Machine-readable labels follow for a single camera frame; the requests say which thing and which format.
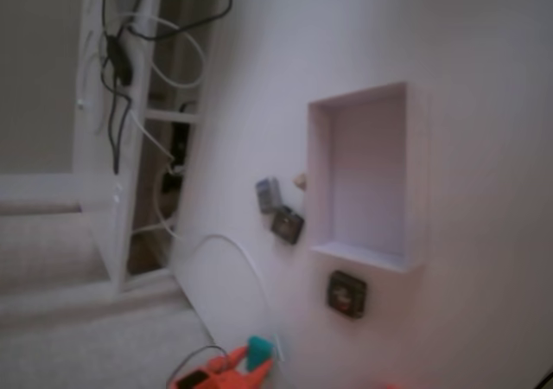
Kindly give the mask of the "orange moving gripper finger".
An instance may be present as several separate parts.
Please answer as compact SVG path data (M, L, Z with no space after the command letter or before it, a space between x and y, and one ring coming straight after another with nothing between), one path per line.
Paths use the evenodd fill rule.
M231 352L223 353L223 369L230 370L235 369L242 360L247 357L248 347L242 346L232 350Z

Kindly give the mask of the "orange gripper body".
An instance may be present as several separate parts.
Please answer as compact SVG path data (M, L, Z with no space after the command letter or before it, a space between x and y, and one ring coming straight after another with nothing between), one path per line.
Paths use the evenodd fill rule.
M202 367L171 378L168 388L247 388L244 376L238 371L240 360L227 360L222 356L214 358Z

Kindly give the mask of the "orange fixed gripper finger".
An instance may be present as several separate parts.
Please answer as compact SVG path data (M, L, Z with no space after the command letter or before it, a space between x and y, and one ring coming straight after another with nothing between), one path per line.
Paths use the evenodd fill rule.
M261 387L264 381L270 375L273 366L273 359L268 359L263 364L259 365L246 375L246 383L248 387Z

